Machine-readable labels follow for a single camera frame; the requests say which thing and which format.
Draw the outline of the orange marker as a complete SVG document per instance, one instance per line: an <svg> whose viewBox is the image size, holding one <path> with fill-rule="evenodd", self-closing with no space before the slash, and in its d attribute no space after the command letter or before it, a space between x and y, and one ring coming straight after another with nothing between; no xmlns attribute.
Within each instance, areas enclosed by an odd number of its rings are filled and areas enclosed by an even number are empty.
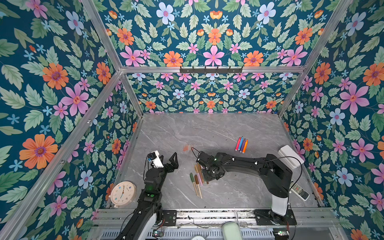
<svg viewBox="0 0 384 240"><path fill-rule="evenodd" d="M244 142L244 145L243 145L243 147L242 147L242 153L243 153L243 154L245 153L245 151L246 151L246 149L247 149L248 142L249 142L249 140L245 140L245 142Z"/></svg>

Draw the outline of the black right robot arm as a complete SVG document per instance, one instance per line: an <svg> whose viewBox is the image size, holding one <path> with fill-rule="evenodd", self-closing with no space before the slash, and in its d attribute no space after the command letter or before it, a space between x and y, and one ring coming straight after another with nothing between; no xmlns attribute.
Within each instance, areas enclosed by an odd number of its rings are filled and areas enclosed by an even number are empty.
<svg viewBox="0 0 384 240"><path fill-rule="evenodd" d="M226 153L217 153L212 156L201 152L197 156L197 163L203 167L203 177L208 182L219 180L229 172L261 178L272 195L272 205L271 209L266 213L255 210L255 216L270 221L275 225L287 223L293 172L278 157L267 154L262 158L244 158Z"/></svg>

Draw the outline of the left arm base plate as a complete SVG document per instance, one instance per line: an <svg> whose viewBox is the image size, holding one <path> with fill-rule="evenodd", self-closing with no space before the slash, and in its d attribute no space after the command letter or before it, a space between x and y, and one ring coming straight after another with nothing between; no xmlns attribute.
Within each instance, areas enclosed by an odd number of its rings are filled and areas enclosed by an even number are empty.
<svg viewBox="0 0 384 240"><path fill-rule="evenodd" d="M155 226L174 227L177 221L177 210L160 210L156 213Z"/></svg>

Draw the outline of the pink highlighter marker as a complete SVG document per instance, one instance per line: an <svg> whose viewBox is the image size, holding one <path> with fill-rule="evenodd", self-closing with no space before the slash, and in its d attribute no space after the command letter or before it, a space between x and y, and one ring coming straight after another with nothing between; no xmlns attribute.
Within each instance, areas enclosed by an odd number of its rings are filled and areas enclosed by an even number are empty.
<svg viewBox="0 0 384 240"><path fill-rule="evenodd" d="M239 150L239 145L241 143L241 140L242 140L242 137L239 137L238 141L237 141L237 145L236 145L236 148L235 148L235 151L238 151Z"/></svg>

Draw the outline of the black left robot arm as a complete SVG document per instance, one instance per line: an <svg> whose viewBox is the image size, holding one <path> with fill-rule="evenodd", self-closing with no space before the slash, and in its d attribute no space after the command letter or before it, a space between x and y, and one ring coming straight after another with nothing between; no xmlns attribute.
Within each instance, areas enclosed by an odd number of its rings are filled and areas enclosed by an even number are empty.
<svg viewBox="0 0 384 240"><path fill-rule="evenodd" d="M153 226L163 221L162 187L168 173L179 168L178 154L175 152L167 163L158 151L146 156L144 183L138 198L138 206L130 214L130 220L120 230L117 240L144 240Z"/></svg>

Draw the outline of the purple marker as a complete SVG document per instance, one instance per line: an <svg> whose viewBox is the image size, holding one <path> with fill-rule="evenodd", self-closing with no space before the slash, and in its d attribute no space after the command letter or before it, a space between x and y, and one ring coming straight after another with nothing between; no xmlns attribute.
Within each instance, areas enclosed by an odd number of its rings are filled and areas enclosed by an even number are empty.
<svg viewBox="0 0 384 240"><path fill-rule="evenodd" d="M246 143L246 139L243 138L243 142L242 142L242 145L241 145L241 148L240 148L240 153L243 153L243 150L244 150L244 147L245 147L245 143Z"/></svg>

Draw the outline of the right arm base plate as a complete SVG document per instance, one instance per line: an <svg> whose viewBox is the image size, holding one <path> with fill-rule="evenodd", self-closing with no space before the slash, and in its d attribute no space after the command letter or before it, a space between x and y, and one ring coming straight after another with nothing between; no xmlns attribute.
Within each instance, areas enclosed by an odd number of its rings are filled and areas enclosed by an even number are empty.
<svg viewBox="0 0 384 240"><path fill-rule="evenodd" d="M253 211L256 222L259 226L295 226L297 221L292 210L287 210L286 215L280 216L271 209L260 209Z"/></svg>

